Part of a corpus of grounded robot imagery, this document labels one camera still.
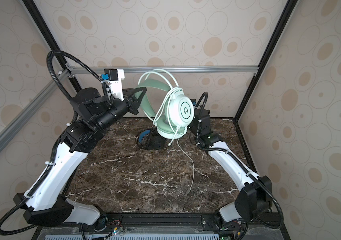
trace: black frame post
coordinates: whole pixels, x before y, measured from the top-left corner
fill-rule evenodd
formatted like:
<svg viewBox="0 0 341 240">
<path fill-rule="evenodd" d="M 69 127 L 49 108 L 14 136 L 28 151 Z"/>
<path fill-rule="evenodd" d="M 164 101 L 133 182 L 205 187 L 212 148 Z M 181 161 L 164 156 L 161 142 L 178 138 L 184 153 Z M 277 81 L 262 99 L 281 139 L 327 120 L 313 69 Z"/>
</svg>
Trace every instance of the black frame post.
<svg viewBox="0 0 341 240">
<path fill-rule="evenodd" d="M 249 153 L 249 149 L 247 147 L 247 144 L 245 143 L 244 136 L 241 132 L 240 126 L 239 126 L 239 119 L 244 112 L 244 109 L 261 77 L 261 74 L 264 73 L 264 69 L 267 66 L 268 60 L 272 55 L 273 50 L 275 49 L 277 42 L 280 39 L 281 34 L 284 31 L 284 28 L 289 20 L 289 17 L 291 16 L 293 9 L 295 8 L 298 0 L 288 0 L 286 3 L 283 12 L 281 13 L 281 17 L 279 21 L 277 22 L 276 28 L 272 33 L 272 36 L 269 40 L 269 43 L 267 45 L 267 48 L 264 51 L 263 56 L 261 57 L 260 63 L 259 63 L 259 70 L 257 71 L 257 74 L 253 76 L 252 80 L 250 81 L 249 87 L 247 91 L 245 92 L 244 98 L 242 99 L 239 109 L 237 110 L 237 113 L 235 115 L 235 118 L 233 119 L 233 122 L 235 124 L 237 135 L 239 136 L 241 146 L 244 150 L 245 158 L 247 159 L 247 162 L 249 164 L 249 168 L 256 172 L 255 165 L 253 163 L 252 157 Z"/>
<path fill-rule="evenodd" d="M 36 23 L 38 29 L 40 30 L 41 34 L 43 35 L 45 41 L 48 43 L 49 47 L 52 50 L 60 50 L 60 47 L 58 46 L 56 40 L 54 39 L 52 33 L 50 32 L 48 26 L 46 25 L 43 16 L 38 11 L 38 8 L 33 0 L 23 0 L 24 5 L 28 12 L 30 13 L 31 17 L 33 18 L 34 22 Z M 68 69 L 67 68 L 67 61 L 63 56 L 56 56 L 59 64 L 61 65 L 62 69 Z M 78 83 L 76 77 L 73 74 L 69 75 L 69 80 L 71 84 L 73 85 L 76 92 L 81 90 L 81 86 Z"/>
</svg>

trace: headphone ear cup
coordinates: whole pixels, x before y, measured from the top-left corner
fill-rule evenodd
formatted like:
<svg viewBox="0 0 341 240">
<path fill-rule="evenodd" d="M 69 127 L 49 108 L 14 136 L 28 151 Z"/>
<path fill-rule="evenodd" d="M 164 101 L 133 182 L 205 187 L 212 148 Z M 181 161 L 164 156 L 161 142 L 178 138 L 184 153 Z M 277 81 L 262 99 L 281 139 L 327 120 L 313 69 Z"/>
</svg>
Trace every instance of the headphone ear cup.
<svg viewBox="0 0 341 240">
<path fill-rule="evenodd" d="M 150 139 L 150 144 L 148 146 L 148 149 L 150 148 L 150 150 L 154 149 L 154 150 L 159 150 L 162 149 L 165 146 L 165 139 L 161 136 L 153 136 Z"/>
</svg>

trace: marble table surface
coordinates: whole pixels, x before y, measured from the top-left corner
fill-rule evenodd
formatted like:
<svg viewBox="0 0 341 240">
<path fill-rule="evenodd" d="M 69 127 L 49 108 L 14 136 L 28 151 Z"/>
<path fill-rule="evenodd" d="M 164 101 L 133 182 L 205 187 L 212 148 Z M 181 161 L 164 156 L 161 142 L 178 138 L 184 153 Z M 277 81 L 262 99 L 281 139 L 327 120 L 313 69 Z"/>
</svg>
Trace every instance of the marble table surface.
<svg viewBox="0 0 341 240">
<path fill-rule="evenodd" d="M 231 119 L 211 119 L 213 131 L 224 138 L 246 164 Z M 238 195 L 236 185 L 209 155 L 189 141 L 174 141 L 161 150 L 139 149 L 135 136 L 150 128 L 149 119 L 124 118 L 112 125 L 79 165 L 67 197 L 97 204 L 106 212 L 214 212 Z"/>
</svg>

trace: wallpaper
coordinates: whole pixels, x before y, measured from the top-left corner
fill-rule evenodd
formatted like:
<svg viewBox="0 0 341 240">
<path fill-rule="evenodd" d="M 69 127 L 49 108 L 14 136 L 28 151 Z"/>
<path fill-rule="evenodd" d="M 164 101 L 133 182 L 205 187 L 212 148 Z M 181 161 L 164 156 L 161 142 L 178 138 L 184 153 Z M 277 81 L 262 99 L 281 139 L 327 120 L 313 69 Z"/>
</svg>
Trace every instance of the wallpaper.
<svg viewBox="0 0 341 240">
<path fill-rule="evenodd" d="M 70 82 L 65 80 L 63 85 L 73 96 Z M 14 195 L 28 190 L 42 173 L 54 142 L 72 117 L 72 106 L 57 89 L 0 153 L 0 218 L 14 207 Z M 17 210 L 2 229 L 27 226 L 23 212 Z M 34 231 L 35 228 L 17 235 L 0 236 L 0 240 L 29 240 Z"/>
<path fill-rule="evenodd" d="M 258 65 L 286 0 L 35 0 L 89 66 Z"/>
<path fill-rule="evenodd" d="M 299 3 L 240 127 L 291 239 L 341 239 L 341 0 Z"/>
<path fill-rule="evenodd" d="M 0 132 L 50 82 L 48 48 L 15 0 L 0 0 Z"/>
<path fill-rule="evenodd" d="M 122 80 L 122 88 L 134 88 L 137 86 L 139 78 L 142 74 L 125 74 Z M 164 76 L 173 83 L 168 75 Z M 173 74 L 180 87 L 183 88 L 184 94 L 188 98 L 200 98 L 203 92 L 208 92 L 208 101 L 206 108 L 210 109 L 211 117 L 234 117 L 241 100 L 249 86 L 253 73 L 175 73 Z M 150 78 L 165 81 L 158 75 L 152 74 Z M 77 79 L 87 87 L 96 88 L 102 95 L 100 82 L 91 74 L 77 74 Z M 147 96 L 152 107 L 157 110 L 166 95 L 166 92 L 147 88 Z M 139 109 L 138 115 L 127 113 L 125 117 L 144 117 L 146 115 Z"/>
</svg>

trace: blue connector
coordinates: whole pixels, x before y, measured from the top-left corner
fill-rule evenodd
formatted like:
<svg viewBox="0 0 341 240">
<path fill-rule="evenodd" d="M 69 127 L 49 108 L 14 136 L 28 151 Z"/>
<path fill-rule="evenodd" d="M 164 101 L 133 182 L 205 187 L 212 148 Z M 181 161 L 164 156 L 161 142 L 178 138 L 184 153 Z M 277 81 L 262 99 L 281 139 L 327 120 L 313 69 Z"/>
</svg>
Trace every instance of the blue connector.
<svg viewBox="0 0 341 240">
<path fill-rule="evenodd" d="M 109 80 L 109 75 L 108 74 L 101 74 L 101 77 L 104 80 Z"/>
</svg>

